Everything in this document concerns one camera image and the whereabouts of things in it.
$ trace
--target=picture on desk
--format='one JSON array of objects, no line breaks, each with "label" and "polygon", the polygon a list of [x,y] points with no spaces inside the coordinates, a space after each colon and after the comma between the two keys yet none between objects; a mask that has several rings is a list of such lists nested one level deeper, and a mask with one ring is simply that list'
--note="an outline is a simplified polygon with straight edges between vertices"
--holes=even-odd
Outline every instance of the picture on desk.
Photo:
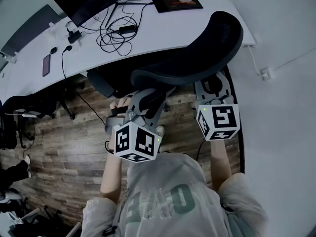
[{"label": "picture on desk", "polygon": [[153,2],[159,13],[173,10],[203,9],[198,0],[153,0]]}]

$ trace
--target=hand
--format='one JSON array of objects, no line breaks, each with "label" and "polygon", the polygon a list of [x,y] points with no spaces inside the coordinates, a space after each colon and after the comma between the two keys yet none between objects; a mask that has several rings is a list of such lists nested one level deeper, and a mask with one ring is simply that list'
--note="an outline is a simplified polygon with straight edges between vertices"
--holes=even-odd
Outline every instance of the hand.
[{"label": "hand", "polygon": [[[113,101],[110,104],[110,109],[113,110],[115,108],[119,108],[119,107],[124,107],[124,106],[128,106],[130,103],[131,98],[130,97],[123,97],[119,100],[118,104],[116,104],[115,101]],[[125,117],[125,113],[123,114],[119,114],[117,115],[118,118],[124,118]],[[114,140],[115,140],[115,132],[114,132],[114,128],[112,128],[112,135],[111,135],[111,139],[109,142],[109,149],[114,150]]]}]

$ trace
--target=white cable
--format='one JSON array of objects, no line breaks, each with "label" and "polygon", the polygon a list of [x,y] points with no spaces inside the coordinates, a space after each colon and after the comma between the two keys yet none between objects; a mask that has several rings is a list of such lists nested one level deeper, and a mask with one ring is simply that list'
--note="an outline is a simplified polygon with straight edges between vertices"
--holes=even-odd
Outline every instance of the white cable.
[{"label": "white cable", "polygon": [[249,48],[249,51],[250,51],[250,53],[251,53],[252,60],[253,60],[253,65],[255,66],[255,69],[256,69],[256,71],[257,71],[257,74],[258,74],[259,76],[262,76],[262,74],[260,74],[260,72],[259,72],[259,70],[258,70],[258,68],[257,68],[256,61],[255,61],[255,58],[253,57],[253,54],[252,54],[252,51],[251,51],[250,46],[248,46],[248,48]]}]

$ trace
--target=power outlet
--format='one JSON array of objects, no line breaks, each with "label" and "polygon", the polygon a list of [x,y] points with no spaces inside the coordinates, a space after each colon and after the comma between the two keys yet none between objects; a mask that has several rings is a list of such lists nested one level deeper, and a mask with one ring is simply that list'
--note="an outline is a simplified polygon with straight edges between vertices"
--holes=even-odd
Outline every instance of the power outlet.
[{"label": "power outlet", "polygon": [[268,67],[268,68],[262,69],[260,72],[261,72],[261,78],[263,81],[269,81],[275,78],[273,68]]}]

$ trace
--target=shirt sleeve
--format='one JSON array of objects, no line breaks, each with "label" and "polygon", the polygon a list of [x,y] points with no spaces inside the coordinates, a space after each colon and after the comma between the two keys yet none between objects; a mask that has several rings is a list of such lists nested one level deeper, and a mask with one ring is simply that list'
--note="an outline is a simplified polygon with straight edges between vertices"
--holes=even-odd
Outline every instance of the shirt sleeve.
[{"label": "shirt sleeve", "polygon": [[83,210],[81,237],[101,237],[103,231],[112,226],[117,205],[104,197],[88,200]]},{"label": "shirt sleeve", "polygon": [[251,194],[243,173],[237,173],[227,179],[220,187],[218,195],[221,203],[243,219],[257,236],[265,236],[267,214]]}]

